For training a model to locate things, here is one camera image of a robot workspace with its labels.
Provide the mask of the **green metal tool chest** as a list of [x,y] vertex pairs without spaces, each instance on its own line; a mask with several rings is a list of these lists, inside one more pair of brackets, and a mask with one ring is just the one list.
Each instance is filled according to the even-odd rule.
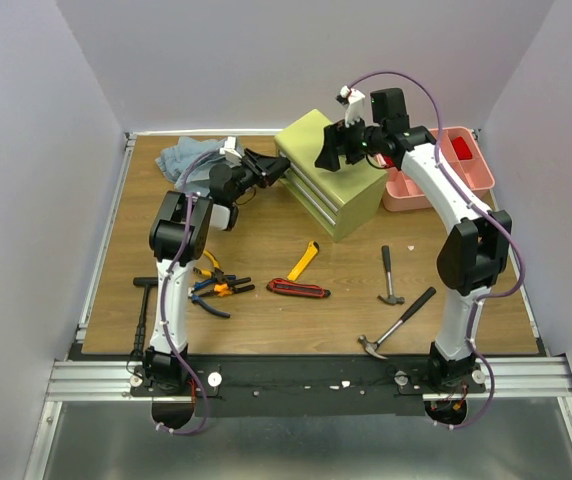
[[323,129],[331,121],[313,109],[275,136],[277,153],[290,161],[282,183],[327,231],[340,242],[376,214],[387,176],[362,160],[355,165],[340,161],[340,170],[317,168]]

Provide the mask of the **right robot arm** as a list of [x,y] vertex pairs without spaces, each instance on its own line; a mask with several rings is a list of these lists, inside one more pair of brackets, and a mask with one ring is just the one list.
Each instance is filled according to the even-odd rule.
[[342,163],[382,155],[420,188],[447,230],[436,261],[447,297],[425,371],[433,389],[449,391],[475,369],[477,326],[484,302],[506,268],[512,219],[492,210],[455,173],[441,152],[442,129],[411,126],[401,89],[365,96],[344,86],[336,99],[345,115],[324,128],[316,167],[336,172]]

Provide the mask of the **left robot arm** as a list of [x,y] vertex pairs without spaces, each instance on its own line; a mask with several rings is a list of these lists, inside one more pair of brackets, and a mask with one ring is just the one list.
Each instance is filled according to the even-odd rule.
[[204,253],[209,231],[230,231],[247,191],[272,186],[290,168],[283,156],[221,147],[205,151],[180,173],[149,234],[156,260],[158,293],[155,325],[143,356],[143,369],[167,395],[180,393],[188,377],[186,307],[192,269]]

